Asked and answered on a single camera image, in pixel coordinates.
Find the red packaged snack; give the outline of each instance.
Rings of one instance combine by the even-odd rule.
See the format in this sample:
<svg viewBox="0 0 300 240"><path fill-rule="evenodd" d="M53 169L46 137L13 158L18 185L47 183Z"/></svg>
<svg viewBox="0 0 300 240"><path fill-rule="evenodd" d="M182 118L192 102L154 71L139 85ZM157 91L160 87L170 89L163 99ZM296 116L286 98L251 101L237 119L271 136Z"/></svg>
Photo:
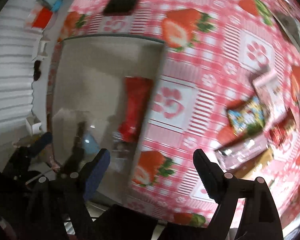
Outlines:
<svg viewBox="0 0 300 240"><path fill-rule="evenodd" d="M270 130L270 137L276 147L282 145L282 143L289 137L290 133L296 129L296 121L294 119L291 109L287 113L287 117L281 122L276 124Z"/></svg>
<svg viewBox="0 0 300 240"><path fill-rule="evenodd" d="M137 142L142 120L153 87L153 80L142 77L125 77L127 91L126 118L119 126L123 141Z"/></svg>

